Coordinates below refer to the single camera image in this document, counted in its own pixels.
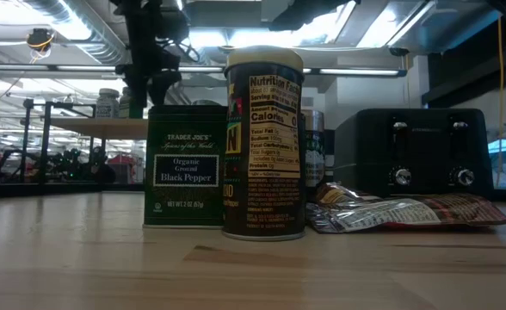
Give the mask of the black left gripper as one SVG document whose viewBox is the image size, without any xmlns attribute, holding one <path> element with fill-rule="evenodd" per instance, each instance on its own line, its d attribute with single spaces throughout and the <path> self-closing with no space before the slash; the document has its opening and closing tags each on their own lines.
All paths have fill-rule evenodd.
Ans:
<svg viewBox="0 0 506 310">
<path fill-rule="evenodd" d="M 115 73 L 121 75 L 129 88 L 129 117 L 142 119 L 145 85 L 154 106 L 164 105 L 168 89 L 182 80 L 178 71 L 180 57 L 162 46 L 137 51 L 131 64 L 119 64 Z"/>
</svg>

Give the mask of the green-lid herb spice jar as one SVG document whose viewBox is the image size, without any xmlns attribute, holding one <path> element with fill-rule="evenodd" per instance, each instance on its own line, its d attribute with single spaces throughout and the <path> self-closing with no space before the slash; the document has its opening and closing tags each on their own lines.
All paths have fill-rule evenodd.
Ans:
<svg viewBox="0 0 506 310">
<path fill-rule="evenodd" d="M 121 119 L 142 119 L 144 109 L 136 103 L 129 87 L 124 87 L 119 100 L 119 117 Z"/>
</svg>

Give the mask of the white-lid spice jar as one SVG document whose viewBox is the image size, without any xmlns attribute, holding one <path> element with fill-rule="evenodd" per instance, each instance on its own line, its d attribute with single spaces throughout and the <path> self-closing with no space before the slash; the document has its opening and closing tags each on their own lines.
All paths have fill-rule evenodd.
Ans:
<svg viewBox="0 0 506 310">
<path fill-rule="evenodd" d="M 118 118 L 119 97 L 118 90 L 99 89 L 99 96 L 96 100 L 96 118 Z"/>
</svg>

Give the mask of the black spice tin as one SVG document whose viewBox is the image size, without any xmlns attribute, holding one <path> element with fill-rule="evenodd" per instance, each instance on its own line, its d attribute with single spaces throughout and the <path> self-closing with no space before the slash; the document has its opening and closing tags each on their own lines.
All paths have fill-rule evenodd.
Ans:
<svg viewBox="0 0 506 310">
<path fill-rule="evenodd" d="M 148 114 L 144 225 L 220 227 L 227 107 L 156 105 Z"/>
</svg>

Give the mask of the yellow-lid dark spice jar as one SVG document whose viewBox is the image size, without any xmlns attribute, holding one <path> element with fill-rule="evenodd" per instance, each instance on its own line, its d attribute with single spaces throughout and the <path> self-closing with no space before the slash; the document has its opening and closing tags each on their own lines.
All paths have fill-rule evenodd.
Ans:
<svg viewBox="0 0 506 310">
<path fill-rule="evenodd" d="M 285 47 L 248 46 L 228 54 L 228 237 L 273 241 L 305 234 L 303 70 L 302 58 Z"/>
</svg>

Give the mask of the long overhead light bar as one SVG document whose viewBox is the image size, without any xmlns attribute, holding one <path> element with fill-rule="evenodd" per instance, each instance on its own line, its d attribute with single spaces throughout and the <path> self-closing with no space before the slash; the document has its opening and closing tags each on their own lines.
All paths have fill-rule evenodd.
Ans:
<svg viewBox="0 0 506 310">
<path fill-rule="evenodd" d="M 223 66 L 182 66 L 180 73 L 223 73 Z M 30 65 L 30 64 L 0 64 L 0 71 L 62 71 L 62 72 L 111 72 L 118 69 L 112 65 Z M 358 76 L 358 77 L 404 77 L 406 70 L 392 69 L 330 69 L 305 68 L 305 75 L 325 76 Z"/>
</svg>

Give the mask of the red tool cart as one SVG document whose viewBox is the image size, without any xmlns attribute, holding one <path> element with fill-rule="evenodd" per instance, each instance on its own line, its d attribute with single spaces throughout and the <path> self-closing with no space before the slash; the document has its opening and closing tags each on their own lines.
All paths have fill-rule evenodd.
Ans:
<svg viewBox="0 0 506 310">
<path fill-rule="evenodd" d="M 109 158 L 107 162 L 107 165 L 114 170 L 115 182 L 125 184 L 135 183 L 136 164 L 136 160 L 126 154 L 116 155 L 114 158 Z"/>
</svg>

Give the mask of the background robot rig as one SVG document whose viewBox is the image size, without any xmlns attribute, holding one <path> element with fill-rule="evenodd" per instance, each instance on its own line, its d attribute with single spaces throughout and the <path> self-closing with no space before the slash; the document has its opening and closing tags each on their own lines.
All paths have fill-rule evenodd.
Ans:
<svg viewBox="0 0 506 310">
<path fill-rule="evenodd" d="M 107 161 L 103 148 L 95 146 L 90 153 L 91 159 L 84 163 L 80 161 L 81 151 L 77 148 L 55 152 L 46 156 L 45 176 L 48 182 L 83 182 L 83 183 L 114 183 L 116 181 L 116 172 L 111 168 Z M 22 168 L 18 165 L 13 172 L 3 172 L 2 168 L 7 164 L 10 157 L 19 155 L 23 159 L 30 159 L 31 162 L 25 162 Z M 0 182 L 1 183 L 20 183 L 20 182 L 39 182 L 40 172 L 40 154 L 23 152 L 19 149 L 11 149 L 3 152 L 0 157 Z"/>
</svg>

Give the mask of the small brown foil packet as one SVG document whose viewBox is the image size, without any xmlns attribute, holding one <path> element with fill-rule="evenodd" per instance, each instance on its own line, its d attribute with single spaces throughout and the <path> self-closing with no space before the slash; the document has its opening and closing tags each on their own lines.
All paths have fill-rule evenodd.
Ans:
<svg viewBox="0 0 506 310">
<path fill-rule="evenodd" d="M 357 189 L 349 189 L 339 183 L 323 183 L 316 192 L 315 201 L 319 204 L 352 204 L 380 202 L 381 198 Z"/>
</svg>

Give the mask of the black four-slot toaster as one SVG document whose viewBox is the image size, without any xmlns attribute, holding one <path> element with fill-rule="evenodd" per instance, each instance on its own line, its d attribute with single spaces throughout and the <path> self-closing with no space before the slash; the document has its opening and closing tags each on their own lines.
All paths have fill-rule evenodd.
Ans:
<svg viewBox="0 0 506 310">
<path fill-rule="evenodd" d="M 377 196 L 494 190 L 484 114 L 475 108 L 369 108 L 335 131 L 334 180 Z"/>
</svg>

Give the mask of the blue glowing screen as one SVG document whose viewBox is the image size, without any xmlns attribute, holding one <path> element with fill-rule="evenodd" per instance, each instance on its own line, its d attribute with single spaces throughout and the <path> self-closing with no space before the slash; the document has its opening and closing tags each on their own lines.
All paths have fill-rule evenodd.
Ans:
<svg viewBox="0 0 506 310">
<path fill-rule="evenodd" d="M 488 153 L 493 169 L 496 169 L 499 165 L 499 156 L 502 156 L 502 163 L 506 164 L 506 139 L 497 139 L 489 143 Z"/>
</svg>

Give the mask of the wooden shelf with black frame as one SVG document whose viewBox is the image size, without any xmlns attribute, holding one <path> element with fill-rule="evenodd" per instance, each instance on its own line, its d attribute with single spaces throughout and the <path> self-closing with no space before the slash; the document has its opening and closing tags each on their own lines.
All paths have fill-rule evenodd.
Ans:
<svg viewBox="0 0 506 310">
<path fill-rule="evenodd" d="M 60 127 L 65 131 L 80 133 L 85 137 L 90 137 L 89 150 L 94 147 L 94 139 L 102 140 L 102 147 L 105 147 L 107 140 L 146 140 L 147 138 L 147 119 L 117 119 L 117 118 L 96 118 L 96 105 L 84 104 L 84 107 L 92 108 L 92 115 L 79 112 L 74 109 L 74 104 L 69 102 L 45 102 L 35 103 L 33 99 L 27 98 L 23 101 L 23 107 L 26 110 L 24 119 L 24 134 L 22 142 L 22 162 L 21 177 L 23 179 L 24 166 L 27 156 L 28 134 L 31 110 L 37 107 L 43 107 L 43 129 L 41 130 L 41 149 L 38 180 L 39 184 L 46 183 L 46 168 L 48 146 L 50 139 L 50 127 Z M 74 112 L 77 117 L 53 118 L 52 109 L 64 109 Z"/>
</svg>

